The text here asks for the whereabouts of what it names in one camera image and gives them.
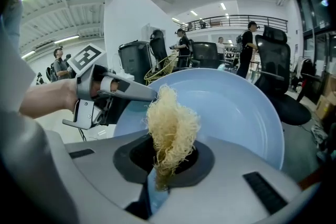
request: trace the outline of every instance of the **person wearing white shirt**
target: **person wearing white shirt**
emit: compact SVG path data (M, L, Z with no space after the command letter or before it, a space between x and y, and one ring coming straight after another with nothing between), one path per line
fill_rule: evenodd
M225 45L223 44L224 38L219 37L217 45L217 52L220 60L225 60Z

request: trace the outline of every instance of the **chair headrest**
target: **chair headrest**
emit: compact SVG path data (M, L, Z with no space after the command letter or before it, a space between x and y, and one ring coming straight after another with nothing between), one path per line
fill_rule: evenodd
M264 26L264 33L262 36L270 41L276 41L277 43L287 43L287 35L284 31L267 25Z

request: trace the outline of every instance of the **gray device housing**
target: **gray device housing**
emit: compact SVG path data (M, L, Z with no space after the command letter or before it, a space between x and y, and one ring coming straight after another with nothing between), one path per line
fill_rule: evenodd
M137 201L141 184L126 181L113 154L146 130L106 140L63 144L59 134L44 131L34 120L1 113L1 157L22 190L62 223L287 223L317 187L305 192L289 177L251 151L213 137L197 140L211 149L215 163L196 186L173 188L148 221L124 210ZM71 158L69 153L92 154ZM258 172L288 205L271 215L244 180Z

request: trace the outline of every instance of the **balcony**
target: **balcony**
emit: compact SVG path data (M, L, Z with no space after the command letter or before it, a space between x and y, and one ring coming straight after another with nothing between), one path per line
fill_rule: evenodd
M260 26L259 31L264 31L264 25L267 25L273 28L281 29L287 33L287 20L259 15L229 15L209 17L180 25L180 27L185 31L195 31L214 27L247 28L247 25L250 21L255 21L257 25Z

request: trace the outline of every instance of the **black metal railing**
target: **black metal railing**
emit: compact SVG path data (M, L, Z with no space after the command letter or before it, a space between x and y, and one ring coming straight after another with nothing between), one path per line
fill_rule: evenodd
M185 31L194 31L212 27L246 27L250 21L254 21L260 26L260 31L264 31L264 25L281 29L287 33L287 20L259 16L259 15L229 15L204 18L180 25Z

